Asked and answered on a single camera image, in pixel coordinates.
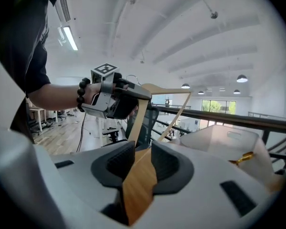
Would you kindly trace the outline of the light wooden hanger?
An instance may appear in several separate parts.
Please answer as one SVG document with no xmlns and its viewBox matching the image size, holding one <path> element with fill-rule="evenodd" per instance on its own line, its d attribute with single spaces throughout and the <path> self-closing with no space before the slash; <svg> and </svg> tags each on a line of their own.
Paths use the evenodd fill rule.
<svg viewBox="0 0 286 229">
<path fill-rule="evenodd" d="M 177 121 L 181 113 L 183 112 L 186 104 L 188 103 L 192 91 L 190 88 L 184 89 L 184 88 L 177 88 L 177 89 L 168 89 L 168 88 L 161 88 L 157 85 L 151 84 L 151 83 L 145 83 L 145 84 L 140 84 L 138 81 L 138 78 L 135 75 L 128 75 L 126 77 L 133 76 L 136 78 L 138 84 L 142 86 L 144 89 L 148 90 L 152 95 L 162 95 L 162 94 L 185 94 L 188 93 L 188 97 L 186 98 L 184 104 L 182 107 L 179 109 L 177 114 L 175 115 L 174 119 L 171 121 L 171 123 L 168 125 L 166 130 L 160 135 L 160 137 L 157 139 L 158 141 L 162 141 L 164 137 L 168 134 L 169 130 L 173 127 L 174 123 Z M 138 105 L 138 112 L 137 116 L 135 118 L 132 130 L 130 132 L 129 141 L 135 141 L 137 142 L 139 133 L 143 124 L 143 118 L 145 116 L 145 112 L 147 110 L 147 105 L 148 105 L 148 100 L 139 100 L 139 105 Z"/>
</svg>

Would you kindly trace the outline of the large glass window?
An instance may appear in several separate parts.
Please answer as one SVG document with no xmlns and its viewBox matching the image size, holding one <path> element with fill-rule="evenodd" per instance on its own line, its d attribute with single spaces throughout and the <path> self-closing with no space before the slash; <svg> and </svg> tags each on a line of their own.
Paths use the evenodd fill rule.
<svg viewBox="0 0 286 229">
<path fill-rule="evenodd" d="M 201 110 L 234 115 L 236 111 L 236 101 L 202 100 Z"/>
</svg>

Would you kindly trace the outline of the ceiling air vent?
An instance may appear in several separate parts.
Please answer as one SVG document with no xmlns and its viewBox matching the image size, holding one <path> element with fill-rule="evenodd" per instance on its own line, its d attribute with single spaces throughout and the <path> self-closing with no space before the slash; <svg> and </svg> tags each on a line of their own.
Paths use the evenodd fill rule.
<svg viewBox="0 0 286 229">
<path fill-rule="evenodd" d="M 66 23 L 71 20 L 67 0 L 57 0 L 55 3 L 55 9 L 61 23 Z"/>
</svg>

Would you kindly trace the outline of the dark railing with wooden handrail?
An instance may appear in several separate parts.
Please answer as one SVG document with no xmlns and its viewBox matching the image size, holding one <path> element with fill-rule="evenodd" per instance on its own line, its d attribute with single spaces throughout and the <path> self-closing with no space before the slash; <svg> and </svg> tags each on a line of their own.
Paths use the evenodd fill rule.
<svg viewBox="0 0 286 229">
<path fill-rule="evenodd" d="M 286 134 L 286 121 L 283 120 L 275 120 L 275 119 L 267 119 L 260 117 L 252 117 L 252 116 L 240 116 L 233 114 L 222 114 L 222 113 L 212 113 L 212 112 L 204 112 L 197 110 L 182 110 L 181 116 L 199 119 L 199 120 L 207 120 L 220 122 L 223 124 L 235 125 L 238 127 L 246 127 L 252 130 L 260 130 L 262 131 L 262 141 L 264 144 L 267 144 L 271 133 L 279 133 Z M 280 171 L 286 169 L 286 137 L 277 141 L 269 148 L 267 151 L 270 155 L 270 159 L 272 164 L 277 163 L 280 160 L 284 161 L 284 166 Z"/>
</svg>

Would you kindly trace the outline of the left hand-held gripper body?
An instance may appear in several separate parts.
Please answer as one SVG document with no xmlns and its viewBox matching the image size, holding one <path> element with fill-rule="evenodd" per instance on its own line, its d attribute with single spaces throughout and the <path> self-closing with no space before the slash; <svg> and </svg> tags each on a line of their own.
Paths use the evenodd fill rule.
<svg viewBox="0 0 286 229">
<path fill-rule="evenodd" d="M 122 78 L 118 70 L 118 67 L 108 63 L 91 70 L 92 82 L 100 83 L 101 88 L 90 104 L 86 104 L 81 96 L 81 112 L 104 119 L 126 119 L 129 116 L 138 105 L 138 99 L 114 94 L 114 80 Z"/>
</svg>

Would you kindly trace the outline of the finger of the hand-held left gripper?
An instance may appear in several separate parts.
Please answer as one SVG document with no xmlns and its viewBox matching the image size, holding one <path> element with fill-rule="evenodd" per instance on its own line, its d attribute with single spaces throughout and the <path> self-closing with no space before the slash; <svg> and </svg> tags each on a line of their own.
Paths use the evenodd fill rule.
<svg viewBox="0 0 286 229">
<path fill-rule="evenodd" d="M 142 99 L 142 100 L 150 100 L 152 98 L 152 94 L 148 90 L 126 79 L 120 78 L 114 80 L 114 83 L 115 83 L 114 87 L 115 95 L 124 94 L 132 98 Z"/>
</svg>

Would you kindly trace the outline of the person's black shirt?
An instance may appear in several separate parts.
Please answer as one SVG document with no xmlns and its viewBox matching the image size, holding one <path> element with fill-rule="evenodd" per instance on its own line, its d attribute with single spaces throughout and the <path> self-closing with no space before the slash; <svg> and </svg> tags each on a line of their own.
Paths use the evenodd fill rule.
<svg viewBox="0 0 286 229">
<path fill-rule="evenodd" d="M 0 62 L 28 97 L 46 84 L 48 4 L 57 0 L 4 0 L 0 13 Z"/>
</svg>

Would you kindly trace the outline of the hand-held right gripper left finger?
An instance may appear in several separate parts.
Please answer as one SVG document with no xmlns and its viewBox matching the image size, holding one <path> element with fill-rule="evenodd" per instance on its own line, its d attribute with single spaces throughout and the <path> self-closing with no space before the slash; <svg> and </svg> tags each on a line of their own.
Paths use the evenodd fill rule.
<svg viewBox="0 0 286 229">
<path fill-rule="evenodd" d="M 40 148 L 44 226 L 127 226 L 123 181 L 134 163 L 134 142 L 50 156 Z"/>
</svg>

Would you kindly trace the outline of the translucent white plastic bin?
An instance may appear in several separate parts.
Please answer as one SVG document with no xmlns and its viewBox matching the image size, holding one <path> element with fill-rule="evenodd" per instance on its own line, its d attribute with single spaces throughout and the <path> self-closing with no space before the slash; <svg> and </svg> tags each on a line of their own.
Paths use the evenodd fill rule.
<svg viewBox="0 0 286 229">
<path fill-rule="evenodd" d="M 225 161 L 238 160 L 243 154 L 253 152 L 254 157 L 241 162 L 238 167 L 264 185 L 275 181 L 270 155 L 257 133 L 244 129 L 212 125 L 181 137 L 185 147 L 210 153 Z"/>
</svg>

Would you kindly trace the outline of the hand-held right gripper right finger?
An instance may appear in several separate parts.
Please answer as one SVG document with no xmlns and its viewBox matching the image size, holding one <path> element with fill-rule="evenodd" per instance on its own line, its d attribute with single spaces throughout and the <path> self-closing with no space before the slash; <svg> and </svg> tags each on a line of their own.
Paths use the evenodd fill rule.
<svg viewBox="0 0 286 229">
<path fill-rule="evenodd" d="M 228 161 L 155 141 L 157 184 L 136 227 L 251 227 L 273 201 L 267 189 Z"/>
</svg>

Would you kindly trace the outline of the black mesh office chair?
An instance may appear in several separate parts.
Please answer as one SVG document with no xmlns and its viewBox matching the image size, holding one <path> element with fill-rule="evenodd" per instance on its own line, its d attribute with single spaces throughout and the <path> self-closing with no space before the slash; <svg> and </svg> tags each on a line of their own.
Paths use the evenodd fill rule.
<svg viewBox="0 0 286 229">
<path fill-rule="evenodd" d="M 151 132 L 158 118 L 159 110 L 156 107 L 147 107 L 143 124 L 136 143 L 136 150 L 147 149 L 151 142 Z"/>
</svg>

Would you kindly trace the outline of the ceiling strip light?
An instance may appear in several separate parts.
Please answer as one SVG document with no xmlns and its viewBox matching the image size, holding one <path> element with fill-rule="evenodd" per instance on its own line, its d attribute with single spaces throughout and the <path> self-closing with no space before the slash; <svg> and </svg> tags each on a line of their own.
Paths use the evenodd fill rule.
<svg viewBox="0 0 286 229">
<path fill-rule="evenodd" d="M 78 51 L 78 47 L 77 47 L 76 42 L 74 40 L 74 37 L 73 37 L 73 34 L 72 34 L 70 26 L 64 26 L 63 30 L 64 30 L 64 32 L 65 32 L 65 34 L 67 36 L 67 39 L 68 39 L 72 49 L 74 51 Z"/>
</svg>

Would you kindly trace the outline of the person's left forearm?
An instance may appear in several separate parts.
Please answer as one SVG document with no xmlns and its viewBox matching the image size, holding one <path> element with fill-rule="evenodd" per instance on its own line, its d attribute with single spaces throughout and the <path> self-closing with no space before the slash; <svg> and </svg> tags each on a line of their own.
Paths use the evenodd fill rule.
<svg viewBox="0 0 286 229">
<path fill-rule="evenodd" d="M 46 84 L 27 96 L 36 107 L 50 111 L 65 110 L 77 106 L 78 89 L 79 85 Z"/>
</svg>

